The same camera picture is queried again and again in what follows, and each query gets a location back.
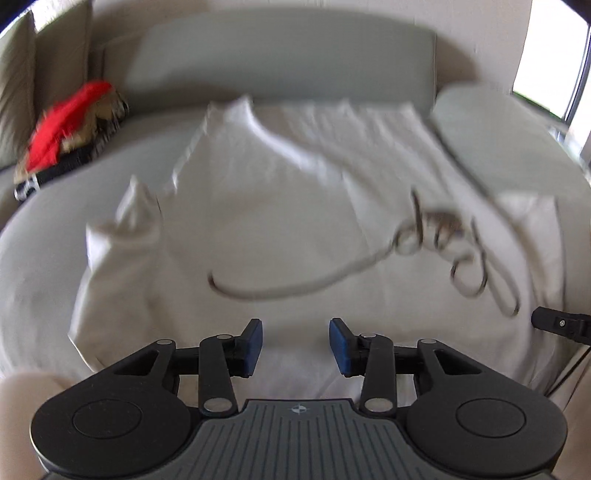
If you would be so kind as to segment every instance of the blue gripper pad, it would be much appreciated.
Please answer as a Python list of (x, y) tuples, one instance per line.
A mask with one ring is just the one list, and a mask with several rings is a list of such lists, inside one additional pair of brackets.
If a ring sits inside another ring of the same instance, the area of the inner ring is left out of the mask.
[(349, 351), (348, 339), (345, 333), (339, 329), (335, 320), (331, 320), (329, 324), (329, 340), (330, 348), (333, 351), (337, 365), (342, 375), (350, 376), (351, 372), (351, 356)]
[(247, 376), (250, 377), (255, 372), (256, 361), (262, 349), (262, 323), (258, 322), (254, 331), (248, 332), (248, 334), (250, 338), (246, 349), (244, 368)]

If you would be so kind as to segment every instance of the beige fabric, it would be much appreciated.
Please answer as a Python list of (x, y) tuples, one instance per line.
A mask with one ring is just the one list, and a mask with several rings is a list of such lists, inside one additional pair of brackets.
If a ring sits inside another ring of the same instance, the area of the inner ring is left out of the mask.
[(35, 113), (67, 99), (87, 79), (92, 3), (84, 0), (43, 28), (35, 42)]
[(70, 386), (70, 381), (42, 372), (22, 372), (0, 382), (0, 480), (43, 477), (29, 425), (46, 400)]
[[(581, 347), (571, 364), (588, 348)], [(563, 409), (569, 424), (569, 436), (553, 474), (559, 480), (588, 480), (591, 476), (591, 355), (585, 357), (551, 399)]]
[(0, 38), (0, 168), (15, 164), (35, 121), (35, 26), (27, 13)]
[(14, 188), (0, 190), (0, 232), (19, 206), (18, 200), (14, 197)]
[(105, 48), (99, 47), (88, 53), (88, 79), (100, 80), (103, 78), (103, 57)]

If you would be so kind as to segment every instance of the white wall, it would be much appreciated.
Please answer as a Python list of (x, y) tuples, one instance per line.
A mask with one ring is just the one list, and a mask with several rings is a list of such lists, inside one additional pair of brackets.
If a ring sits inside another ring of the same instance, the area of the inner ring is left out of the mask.
[(95, 0), (93, 40), (101, 43), (193, 12), (269, 4), (355, 9), (428, 25), (439, 35), (440, 85), (482, 79), (505, 91), (513, 86), (531, 9), (531, 0)]

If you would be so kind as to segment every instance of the red cloth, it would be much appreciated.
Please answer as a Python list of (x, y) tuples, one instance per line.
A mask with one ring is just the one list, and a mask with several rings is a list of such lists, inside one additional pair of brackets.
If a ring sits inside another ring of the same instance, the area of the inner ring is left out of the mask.
[(68, 100), (54, 105), (31, 140), (27, 171), (57, 164), (61, 141), (80, 128), (88, 108), (112, 88), (108, 82), (88, 82)]

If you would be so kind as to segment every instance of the window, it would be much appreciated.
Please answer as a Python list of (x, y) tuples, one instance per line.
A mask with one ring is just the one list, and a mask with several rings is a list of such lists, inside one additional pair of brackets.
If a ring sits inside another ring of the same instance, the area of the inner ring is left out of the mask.
[(513, 91), (559, 122), (578, 155), (591, 132), (591, 31), (564, 1), (533, 0)]
[(513, 91), (566, 120), (588, 38), (587, 22), (561, 0), (533, 0)]

